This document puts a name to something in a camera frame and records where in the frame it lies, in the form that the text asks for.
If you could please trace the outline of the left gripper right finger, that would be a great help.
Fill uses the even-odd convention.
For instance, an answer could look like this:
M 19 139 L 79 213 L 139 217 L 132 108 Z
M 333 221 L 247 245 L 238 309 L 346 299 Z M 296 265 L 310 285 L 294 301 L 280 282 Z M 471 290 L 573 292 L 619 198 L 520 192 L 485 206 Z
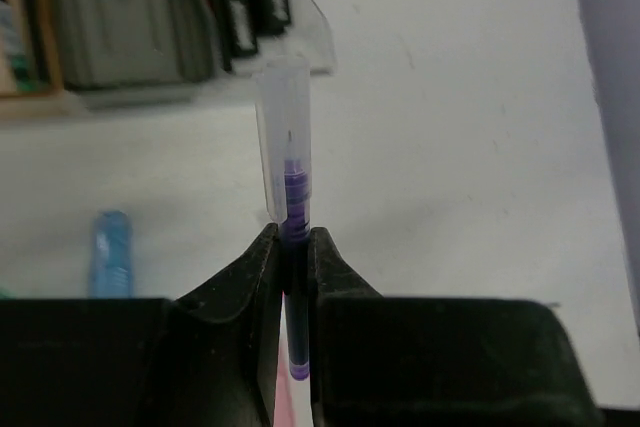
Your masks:
M 555 313 L 528 300 L 385 297 L 329 232 L 309 244 L 318 426 L 601 426 Z

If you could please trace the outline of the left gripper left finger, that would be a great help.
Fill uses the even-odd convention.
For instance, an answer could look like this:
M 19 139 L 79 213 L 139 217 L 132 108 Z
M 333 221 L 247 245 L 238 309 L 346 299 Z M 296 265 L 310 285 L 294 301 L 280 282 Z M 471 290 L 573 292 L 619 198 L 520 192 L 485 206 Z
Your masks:
M 176 300 L 3 301 L 2 424 L 271 425 L 279 262 L 271 224 Z

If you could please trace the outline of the purple gel pen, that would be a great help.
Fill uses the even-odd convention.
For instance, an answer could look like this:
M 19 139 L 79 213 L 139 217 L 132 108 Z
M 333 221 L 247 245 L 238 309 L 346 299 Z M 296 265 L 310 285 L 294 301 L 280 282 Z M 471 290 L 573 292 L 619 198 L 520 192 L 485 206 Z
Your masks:
M 266 209 L 278 225 L 289 372 L 310 374 L 307 258 L 310 238 L 310 67 L 306 59 L 279 57 L 255 76 L 256 120 Z

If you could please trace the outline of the green cap black highlighter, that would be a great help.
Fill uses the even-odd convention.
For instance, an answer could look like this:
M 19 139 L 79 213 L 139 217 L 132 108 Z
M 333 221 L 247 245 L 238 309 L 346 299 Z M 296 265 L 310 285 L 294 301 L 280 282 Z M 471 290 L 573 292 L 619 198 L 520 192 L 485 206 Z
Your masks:
M 249 0 L 224 0 L 230 25 L 232 53 L 235 58 L 250 58 L 258 53 Z

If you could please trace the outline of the green gel pen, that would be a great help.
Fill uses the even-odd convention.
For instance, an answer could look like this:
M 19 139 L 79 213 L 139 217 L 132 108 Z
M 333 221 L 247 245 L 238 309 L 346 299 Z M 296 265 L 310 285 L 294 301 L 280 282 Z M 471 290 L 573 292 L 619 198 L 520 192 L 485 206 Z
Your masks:
M 17 90 L 19 92 L 29 92 L 32 84 L 25 55 L 21 52 L 7 50 L 6 56 Z

